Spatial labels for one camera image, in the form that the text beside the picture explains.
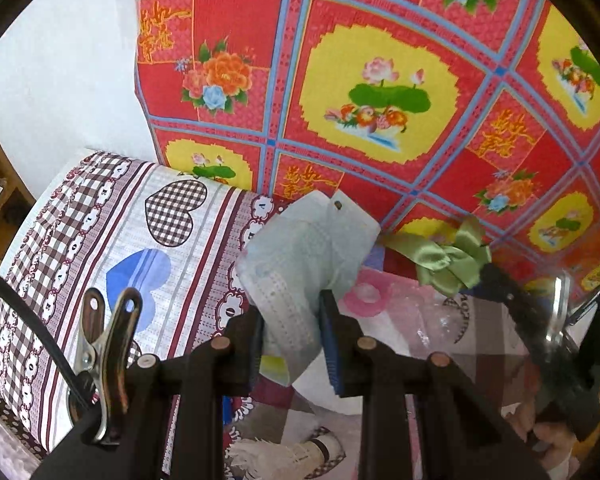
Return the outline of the person's right hand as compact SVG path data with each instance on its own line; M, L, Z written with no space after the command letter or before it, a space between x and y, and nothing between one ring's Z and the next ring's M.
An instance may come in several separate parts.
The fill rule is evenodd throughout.
M533 399L512 405L504 418L521 440L527 442L532 434L544 446L534 454L551 479L570 479L574 475L579 468L579 461L572 456L577 438L566 424L538 422Z

